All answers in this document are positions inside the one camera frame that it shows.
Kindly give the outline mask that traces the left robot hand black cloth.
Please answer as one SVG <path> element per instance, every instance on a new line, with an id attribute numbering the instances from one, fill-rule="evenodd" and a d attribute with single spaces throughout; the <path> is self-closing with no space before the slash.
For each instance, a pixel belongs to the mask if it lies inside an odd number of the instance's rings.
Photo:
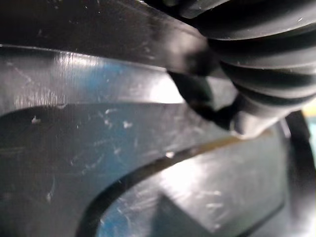
<path id="1" fill-rule="evenodd" d="M 253 138 L 316 97 L 313 0 L 151 0 L 197 29 L 239 92 L 230 131 Z"/>

